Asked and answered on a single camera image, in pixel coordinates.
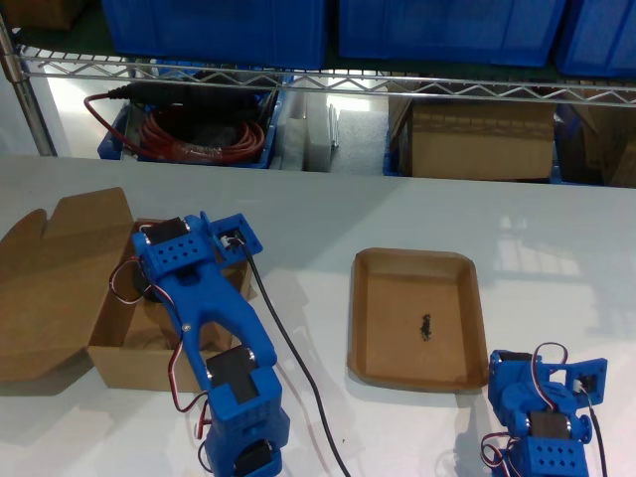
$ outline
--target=cardboard box flap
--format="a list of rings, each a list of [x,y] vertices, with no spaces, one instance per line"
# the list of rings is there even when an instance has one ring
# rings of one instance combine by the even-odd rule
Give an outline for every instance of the cardboard box flap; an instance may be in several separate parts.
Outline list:
[[[25,244],[0,273],[0,382],[38,378],[88,344],[132,226],[117,188],[64,198],[47,224],[31,214],[0,242],[2,256]]]

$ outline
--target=small black object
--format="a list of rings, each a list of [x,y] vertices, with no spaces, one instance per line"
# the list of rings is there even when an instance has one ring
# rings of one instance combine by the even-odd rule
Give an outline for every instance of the small black object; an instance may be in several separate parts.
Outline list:
[[[247,447],[235,462],[235,475],[244,477],[271,462],[271,449],[264,440]]]
[[[232,348],[206,361],[208,371],[212,374],[212,386],[229,384],[239,404],[248,402],[259,396],[251,375],[256,369],[256,362],[251,352],[243,345]]]
[[[424,315],[422,320],[424,322],[419,329],[419,331],[421,331],[421,337],[424,339],[424,341],[430,341],[430,335],[433,334],[432,331],[430,331],[430,315]]]
[[[153,245],[176,239],[189,233],[186,224],[179,218],[146,227],[143,232]]]
[[[588,394],[596,392],[596,375],[581,375],[578,377],[578,380],[583,385],[583,388],[587,391]]]
[[[567,417],[560,412],[531,411],[530,434],[547,439],[570,439]]]
[[[514,351],[502,351],[499,353],[501,361],[531,361],[532,353],[516,353]]]
[[[131,266],[132,268],[132,284],[135,287],[135,290],[139,292],[139,294],[143,294],[143,297],[152,301],[153,303],[161,303],[161,300],[157,297],[154,291],[148,290],[148,285],[150,282],[143,275],[141,268],[138,266]]]

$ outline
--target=white table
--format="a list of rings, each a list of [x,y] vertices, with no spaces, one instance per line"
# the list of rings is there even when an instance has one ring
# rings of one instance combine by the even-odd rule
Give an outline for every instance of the white table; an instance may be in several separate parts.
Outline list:
[[[265,248],[256,258],[265,284],[352,475],[487,475],[479,441],[500,430],[485,390],[408,393],[348,373],[351,264],[371,246],[474,260],[489,352],[555,340],[572,362],[607,358],[597,412],[609,472],[633,475],[636,191],[4,157],[0,234],[62,196],[113,186],[136,217],[246,215]],[[307,382],[261,298],[252,304],[285,374],[283,475],[339,476]],[[204,475],[195,418],[178,414],[168,394],[109,390],[92,370],[58,396],[0,397],[0,475]],[[599,476],[595,443],[586,451]]]

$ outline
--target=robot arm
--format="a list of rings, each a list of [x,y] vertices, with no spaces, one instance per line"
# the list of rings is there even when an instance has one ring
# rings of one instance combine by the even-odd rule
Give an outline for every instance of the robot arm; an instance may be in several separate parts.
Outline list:
[[[240,246],[233,245],[234,239]],[[210,223],[205,213],[173,219],[133,236],[146,278],[160,290],[197,381],[208,395],[212,424],[205,442],[217,477],[269,477],[280,473],[280,448],[289,435],[276,354],[251,306],[223,277],[245,260],[242,246],[262,246],[242,215]],[[200,332],[215,322],[242,346],[204,362]]]
[[[591,441],[592,423],[587,415],[578,417],[576,412],[603,402],[607,360],[549,365],[537,356],[537,386],[532,365],[532,354],[495,351],[491,355],[488,400],[500,423],[508,427],[506,435],[511,440],[495,452],[503,463],[487,464],[496,476],[586,477],[583,444]],[[560,370],[566,372],[565,383],[551,382],[551,374]],[[585,393],[576,384],[582,384]]]

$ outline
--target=metal wire shelf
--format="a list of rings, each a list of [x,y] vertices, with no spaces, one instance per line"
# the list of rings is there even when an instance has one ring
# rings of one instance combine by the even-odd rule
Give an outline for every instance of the metal wire shelf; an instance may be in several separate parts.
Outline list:
[[[225,66],[158,65],[153,60],[57,53],[20,48],[31,78],[190,82],[206,87],[345,94],[461,98],[635,107],[636,83],[568,79],[452,79],[380,71],[243,70]]]

